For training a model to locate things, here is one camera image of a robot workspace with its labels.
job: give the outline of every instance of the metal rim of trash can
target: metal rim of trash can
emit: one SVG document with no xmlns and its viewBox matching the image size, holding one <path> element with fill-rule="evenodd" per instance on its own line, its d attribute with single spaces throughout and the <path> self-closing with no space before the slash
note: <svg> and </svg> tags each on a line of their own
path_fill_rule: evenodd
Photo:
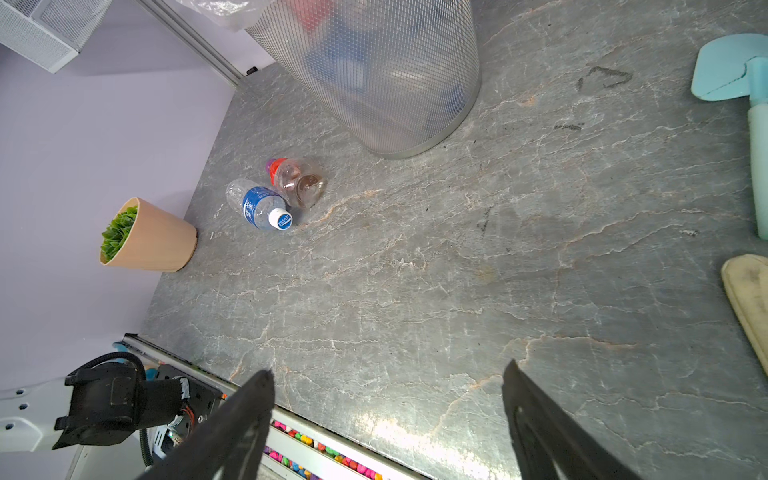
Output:
<svg viewBox="0 0 768 480">
<path fill-rule="evenodd" d="M 418 144 L 415 147 L 411 147 L 407 150 L 398 151 L 393 154 L 384 154 L 382 152 L 373 151 L 368 147 L 366 147 L 365 145 L 363 145 L 363 147 L 367 151 L 371 152 L 372 154 L 381 158 L 385 158 L 386 160 L 401 160 L 403 158 L 414 157 L 418 154 L 426 152 L 430 148 L 436 146 L 437 144 L 439 144 L 440 142 L 448 138 L 448 136 L 452 134 L 453 131 L 456 130 L 456 128 L 458 128 L 459 125 L 462 124 L 464 119 L 467 118 L 467 115 L 469 115 L 469 112 L 472 110 L 472 107 L 475 106 L 475 101 L 477 101 L 478 94 L 480 93 L 481 85 L 482 85 L 482 72 L 478 71 L 478 80 L 475 83 L 475 88 L 472 90 L 472 93 L 469 95 L 469 100 L 467 101 L 467 104 L 464 105 L 464 108 L 462 109 L 462 111 L 460 111 L 458 115 L 456 115 L 456 118 L 454 118 L 453 121 L 447 127 L 442 129 L 440 133 L 430 138 L 429 140 L 422 142 L 421 144 Z M 357 136 L 355 134 L 353 134 L 352 132 L 349 132 L 349 133 L 353 136 L 353 138 L 357 139 Z"/>
</svg>

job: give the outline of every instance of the potted plant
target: potted plant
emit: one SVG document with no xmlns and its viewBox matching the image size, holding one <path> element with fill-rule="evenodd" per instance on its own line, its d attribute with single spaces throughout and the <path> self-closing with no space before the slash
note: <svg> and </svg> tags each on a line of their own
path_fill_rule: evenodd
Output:
<svg viewBox="0 0 768 480">
<path fill-rule="evenodd" d="M 175 272 L 189 262 L 197 230 L 138 197 L 115 215 L 102 237 L 101 264 Z"/>
</svg>

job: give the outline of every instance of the tool handle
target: tool handle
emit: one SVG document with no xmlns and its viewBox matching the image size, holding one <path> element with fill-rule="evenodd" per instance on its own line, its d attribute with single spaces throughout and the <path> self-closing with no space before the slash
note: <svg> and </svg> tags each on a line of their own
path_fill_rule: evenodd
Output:
<svg viewBox="0 0 768 480">
<path fill-rule="evenodd" d="M 757 236 L 768 240 L 768 104 L 752 107 L 749 120 Z"/>
</svg>

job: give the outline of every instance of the clear plastic bottle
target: clear plastic bottle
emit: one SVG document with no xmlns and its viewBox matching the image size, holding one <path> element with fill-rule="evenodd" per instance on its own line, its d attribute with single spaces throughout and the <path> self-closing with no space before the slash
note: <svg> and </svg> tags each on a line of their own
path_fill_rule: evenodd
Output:
<svg viewBox="0 0 768 480">
<path fill-rule="evenodd" d="M 306 159 L 273 158 L 266 163 L 272 185 L 291 207 L 309 208 L 326 189 L 319 168 Z"/>
<path fill-rule="evenodd" d="M 227 185 L 227 203 L 260 230 L 287 230 L 293 223 L 285 200 L 251 180 L 238 178 Z"/>
</svg>

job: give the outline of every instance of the beige plant pot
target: beige plant pot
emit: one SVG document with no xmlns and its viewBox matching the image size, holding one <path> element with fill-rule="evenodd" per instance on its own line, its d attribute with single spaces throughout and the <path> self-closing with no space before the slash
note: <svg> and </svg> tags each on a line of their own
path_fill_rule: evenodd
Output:
<svg viewBox="0 0 768 480">
<path fill-rule="evenodd" d="M 195 227 L 138 197 L 125 202 L 118 215 L 129 207 L 138 208 L 134 226 L 112 260 L 105 262 L 100 252 L 102 265 L 175 272 L 190 261 L 197 245 Z"/>
</svg>

